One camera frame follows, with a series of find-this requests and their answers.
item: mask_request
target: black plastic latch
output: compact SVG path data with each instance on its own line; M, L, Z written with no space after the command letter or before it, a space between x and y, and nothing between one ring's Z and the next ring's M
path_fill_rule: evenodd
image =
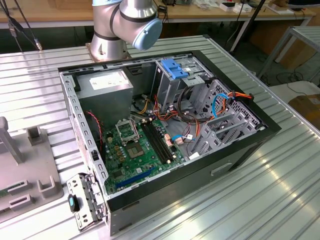
M68 203L72 213L78 212L80 210L79 202L76 195L69 194Z
M91 152L91 155L92 155L92 158L93 158L94 161L99 160L99 155L98 155L98 152L96 150L93 150Z

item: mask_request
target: black trim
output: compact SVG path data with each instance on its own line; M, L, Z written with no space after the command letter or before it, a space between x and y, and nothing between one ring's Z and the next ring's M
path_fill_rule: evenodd
M120 4L118 4L114 9L113 9L113 12L111 14L111 17L110 17L110 30L113 34L114 33L114 19L115 19L115 15L117 13L117 11L120 9Z
M103 36L103 35L97 33L96 31L94 31L94 35L96 35L98 38L101 38L101 39L104 39L104 40L108 40L108 41L118 41L118 40L120 40L120 38L117 37L117 36L115 36L115 37L113 37L113 36Z
M149 16L146 18L133 18L133 17L125 15L121 10L120 10L120 14L121 14L121 17L123 17L125 20L128 20L133 23L146 23L146 22L149 22L149 21L155 19L157 16L157 13L154 13L152 16Z

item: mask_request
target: label sticker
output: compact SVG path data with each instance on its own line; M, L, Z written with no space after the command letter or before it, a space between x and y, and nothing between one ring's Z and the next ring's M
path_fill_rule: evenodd
M313 97L313 98L309 98L309 100L310 100L313 104L315 104L315 105L320 104L320 101L319 101L318 98Z
M108 75L93 77L90 79L90 83L93 90L99 90L119 85L125 85L129 82L119 72L112 72Z

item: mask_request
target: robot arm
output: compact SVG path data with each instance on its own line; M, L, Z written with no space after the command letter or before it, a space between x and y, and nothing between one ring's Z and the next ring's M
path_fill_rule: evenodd
M124 59L126 42L149 49L162 31L153 0L93 0L94 36L91 55L96 61Z

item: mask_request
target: ram slot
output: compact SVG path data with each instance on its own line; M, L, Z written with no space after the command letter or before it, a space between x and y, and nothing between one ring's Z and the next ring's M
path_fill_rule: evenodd
M164 143L164 141L162 141L161 137L159 136L157 129L155 128L155 126L151 123L147 126L150 130L150 132L152 133L153 136L155 136L155 139L157 140L160 148L162 149L163 153L166 155L166 157L169 160L173 160L173 156L171 154L171 152L169 151L168 147L166 146L166 144Z
M166 164L168 160L173 160L172 155L170 154L168 148L165 146L165 143L159 137L156 129L154 129L154 133L154 126L152 125L152 123L143 124L141 125L141 128L148 138L153 150L155 151L161 163Z

